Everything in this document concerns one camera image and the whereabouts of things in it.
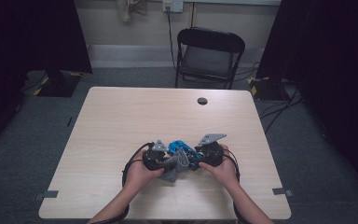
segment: carpeted floor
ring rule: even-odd
[[[235,90],[249,90],[245,76],[238,75]],[[43,72],[29,74],[32,86]],[[36,193],[49,182],[93,86],[172,88],[174,70],[160,68],[95,68],[85,74],[71,98],[36,97],[36,86],[25,91],[21,110],[0,133],[0,223],[85,223],[86,220],[43,220]],[[180,88],[222,89],[220,83],[180,81]],[[289,94],[295,86],[287,86]],[[276,223],[358,223],[358,176],[334,146],[324,139],[320,121],[297,94],[272,123],[266,134],[292,217]],[[282,108],[280,102],[255,102],[259,115]],[[276,114],[262,118],[265,129]]]

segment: person's left arm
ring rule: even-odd
[[[162,175],[164,172],[163,169],[149,171],[144,166],[142,160],[144,153],[145,150],[140,151],[133,159],[133,163],[129,168],[126,183],[123,189],[88,223],[104,221],[122,215],[138,192],[151,180]]]

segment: wooden table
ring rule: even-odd
[[[199,105],[204,97],[207,105]],[[141,145],[183,140],[194,147],[206,133],[235,154],[241,185],[272,219],[291,211],[269,145],[248,91],[90,89],[45,198],[42,218],[91,218],[121,189],[122,170]],[[127,219],[236,219],[232,200],[213,177],[199,169],[175,183],[154,180],[131,202]]]

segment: person's left hand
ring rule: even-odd
[[[142,160],[144,153],[146,153],[146,150],[141,150],[133,158],[133,163],[127,173],[126,184],[124,187],[135,188],[137,191],[139,191],[151,180],[161,176],[164,172],[164,169],[162,168],[156,171],[148,170],[144,165],[144,161]]]

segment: person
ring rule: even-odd
[[[224,153],[229,156],[228,146],[224,144],[220,144],[220,146],[223,148]],[[145,150],[141,150],[132,160],[133,163],[129,168],[123,189],[88,223],[95,223],[119,217],[142,188],[149,184],[153,179],[162,175],[164,172],[163,169],[150,171],[144,166],[144,163],[142,162],[144,153]],[[236,177],[235,166],[229,158],[224,157],[222,164],[216,167],[204,162],[200,162],[199,166],[211,173],[216,181],[227,190],[234,201],[238,212],[247,222],[262,224],[273,223],[242,188]]]

